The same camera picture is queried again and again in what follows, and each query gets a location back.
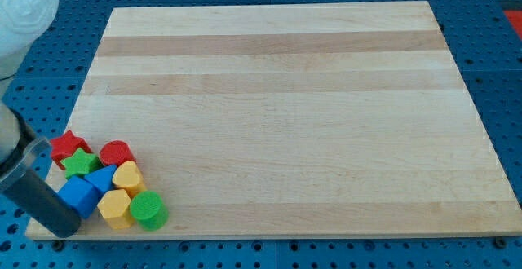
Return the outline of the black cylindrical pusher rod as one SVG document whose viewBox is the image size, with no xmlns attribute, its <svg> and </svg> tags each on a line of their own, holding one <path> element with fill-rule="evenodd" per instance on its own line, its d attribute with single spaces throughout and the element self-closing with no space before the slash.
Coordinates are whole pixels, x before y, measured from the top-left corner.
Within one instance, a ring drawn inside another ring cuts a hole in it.
<svg viewBox="0 0 522 269">
<path fill-rule="evenodd" d="M 32 169 L 2 175 L 2 194 L 59 238 L 73 235 L 81 218 Z"/>
</svg>

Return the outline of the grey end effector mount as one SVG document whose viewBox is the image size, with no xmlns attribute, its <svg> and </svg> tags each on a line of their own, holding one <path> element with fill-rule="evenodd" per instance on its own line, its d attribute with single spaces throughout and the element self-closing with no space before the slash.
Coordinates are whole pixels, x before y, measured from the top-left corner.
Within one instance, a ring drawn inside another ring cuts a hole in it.
<svg viewBox="0 0 522 269">
<path fill-rule="evenodd" d="M 42 178 L 33 170 L 33 163 L 50 146 L 19 113 L 1 102 L 1 192 L 42 183 Z"/>
</svg>

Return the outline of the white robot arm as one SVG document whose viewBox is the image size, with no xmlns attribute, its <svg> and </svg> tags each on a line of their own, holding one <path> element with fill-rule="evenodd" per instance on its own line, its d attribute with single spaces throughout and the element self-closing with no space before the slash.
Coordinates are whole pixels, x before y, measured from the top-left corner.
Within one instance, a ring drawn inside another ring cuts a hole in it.
<svg viewBox="0 0 522 269">
<path fill-rule="evenodd" d="M 1 0 L 2 93 L 58 7 L 59 0 Z M 66 238 L 78 230 L 81 219 L 32 168 L 50 146 L 17 111 L 1 103 L 1 194 L 53 235 Z"/>
</svg>

